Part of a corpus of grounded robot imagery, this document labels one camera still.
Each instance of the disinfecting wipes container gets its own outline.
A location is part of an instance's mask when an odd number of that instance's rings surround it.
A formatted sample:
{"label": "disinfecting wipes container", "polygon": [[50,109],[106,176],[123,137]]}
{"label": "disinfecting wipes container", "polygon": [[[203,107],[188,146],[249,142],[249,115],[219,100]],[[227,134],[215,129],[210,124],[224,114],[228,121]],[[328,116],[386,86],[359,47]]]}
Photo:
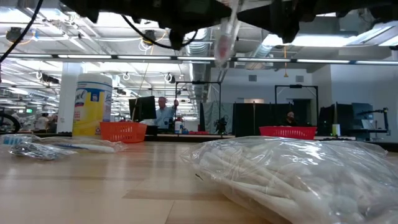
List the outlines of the disinfecting wipes container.
{"label": "disinfecting wipes container", "polygon": [[112,79],[100,74],[78,77],[73,115],[74,136],[100,138],[100,122],[111,121]]}

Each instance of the red plastic basket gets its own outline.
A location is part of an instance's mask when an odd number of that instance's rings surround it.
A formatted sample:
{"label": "red plastic basket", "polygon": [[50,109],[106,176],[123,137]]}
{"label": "red plastic basket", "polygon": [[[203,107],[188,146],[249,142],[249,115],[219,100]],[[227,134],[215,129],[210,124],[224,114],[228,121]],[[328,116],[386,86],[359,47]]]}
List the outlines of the red plastic basket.
{"label": "red plastic basket", "polygon": [[261,136],[313,140],[317,127],[260,127]]}
{"label": "red plastic basket", "polygon": [[101,122],[102,140],[137,143],[145,139],[146,124],[134,122]]}

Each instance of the plastic package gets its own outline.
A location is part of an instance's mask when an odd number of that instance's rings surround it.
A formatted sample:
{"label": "plastic package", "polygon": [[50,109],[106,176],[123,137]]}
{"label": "plastic package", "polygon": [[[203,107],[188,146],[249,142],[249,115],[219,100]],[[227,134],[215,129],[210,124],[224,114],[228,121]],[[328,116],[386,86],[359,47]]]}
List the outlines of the plastic package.
{"label": "plastic package", "polygon": [[39,139],[35,142],[43,145],[61,147],[63,149],[79,149],[105,153],[115,153],[128,148],[128,145],[123,142],[110,142],[100,139],[80,137],[49,137]]}
{"label": "plastic package", "polygon": [[246,137],[182,154],[196,174],[272,223],[398,223],[396,166],[379,146]]}
{"label": "plastic package", "polygon": [[128,148],[128,145],[123,142],[110,142],[83,137],[39,138],[33,134],[5,134],[0,136],[0,143],[3,149],[9,149],[11,146],[19,144],[20,142],[34,142],[43,145],[53,145],[63,149],[83,149],[105,153],[115,153]]}
{"label": "plastic package", "polygon": [[33,142],[37,139],[39,137],[33,134],[3,134],[0,136],[0,145],[2,149],[9,149],[21,142]]}
{"label": "plastic package", "polygon": [[19,144],[13,145],[9,152],[16,156],[26,156],[42,160],[54,160],[77,154],[75,151],[60,149],[53,146],[43,146],[31,142],[20,142]]}

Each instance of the person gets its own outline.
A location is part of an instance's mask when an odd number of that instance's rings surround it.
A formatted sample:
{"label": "person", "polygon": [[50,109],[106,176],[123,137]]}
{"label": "person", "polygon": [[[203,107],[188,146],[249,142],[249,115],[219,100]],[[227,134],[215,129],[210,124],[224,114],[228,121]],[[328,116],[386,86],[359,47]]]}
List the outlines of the person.
{"label": "person", "polygon": [[287,113],[285,120],[282,122],[282,125],[283,126],[291,126],[291,127],[297,126],[296,120],[294,119],[293,111],[289,111]]}
{"label": "person", "polygon": [[155,124],[160,129],[169,128],[169,119],[173,118],[175,110],[177,109],[179,103],[178,100],[174,101],[174,106],[169,108],[166,106],[166,97],[159,97],[157,103],[159,104],[159,109],[156,110],[156,120]]}
{"label": "person", "polygon": [[47,128],[49,126],[49,119],[47,118],[49,114],[44,113],[41,117],[39,117],[36,121],[36,129],[39,130],[40,133],[46,133]]}
{"label": "person", "polygon": [[49,121],[49,133],[57,133],[58,115],[53,115]]}

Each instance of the computer monitor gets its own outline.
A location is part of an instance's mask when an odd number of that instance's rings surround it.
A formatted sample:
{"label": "computer monitor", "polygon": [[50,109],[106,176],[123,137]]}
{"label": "computer monitor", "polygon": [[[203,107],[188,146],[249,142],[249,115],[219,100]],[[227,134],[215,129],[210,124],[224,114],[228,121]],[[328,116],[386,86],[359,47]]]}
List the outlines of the computer monitor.
{"label": "computer monitor", "polygon": [[354,119],[363,120],[373,120],[373,113],[363,113],[367,111],[372,111],[373,106],[369,103],[352,103],[354,111]]}
{"label": "computer monitor", "polygon": [[130,106],[130,117],[133,121],[142,121],[144,119],[156,119],[156,107],[155,107],[155,97],[147,96],[140,97],[137,99],[129,100]]}

